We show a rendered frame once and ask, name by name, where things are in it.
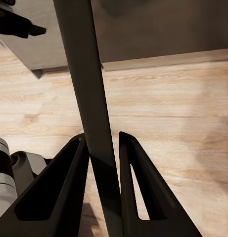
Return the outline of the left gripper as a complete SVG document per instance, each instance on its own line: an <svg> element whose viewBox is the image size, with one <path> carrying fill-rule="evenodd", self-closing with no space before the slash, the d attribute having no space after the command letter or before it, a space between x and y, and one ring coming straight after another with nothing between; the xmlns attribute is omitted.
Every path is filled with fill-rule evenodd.
<svg viewBox="0 0 228 237"><path fill-rule="evenodd" d="M46 33L46 28L34 25L29 19L0 8L0 34L28 38Z"/></svg>

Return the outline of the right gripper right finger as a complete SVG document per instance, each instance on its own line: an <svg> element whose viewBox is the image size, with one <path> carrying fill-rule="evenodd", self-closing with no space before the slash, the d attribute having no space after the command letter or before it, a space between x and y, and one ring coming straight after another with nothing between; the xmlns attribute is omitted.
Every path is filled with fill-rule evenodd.
<svg viewBox="0 0 228 237"><path fill-rule="evenodd" d="M203 237L138 140L119 132L123 237ZM138 217L131 165L150 220Z"/></svg>

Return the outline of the poster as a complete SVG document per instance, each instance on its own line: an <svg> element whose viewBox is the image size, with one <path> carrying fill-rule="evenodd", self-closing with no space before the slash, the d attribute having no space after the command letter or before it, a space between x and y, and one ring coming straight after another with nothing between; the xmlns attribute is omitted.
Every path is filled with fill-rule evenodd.
<svg viewBox="0 0 228 237"><path fill-rule="evenodd" d="M122 198L91 0L53 0L109 237L123 237Z"/></svg>

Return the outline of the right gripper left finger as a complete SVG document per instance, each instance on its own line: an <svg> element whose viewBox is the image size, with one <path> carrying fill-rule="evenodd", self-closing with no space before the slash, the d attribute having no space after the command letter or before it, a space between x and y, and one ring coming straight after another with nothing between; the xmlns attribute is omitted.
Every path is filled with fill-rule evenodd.
<svg viewBox="0 0 228 237"><path fill-rule="evenodd" d="M72 137L0 217L0 237L78 237L89 152Z"/></svg>

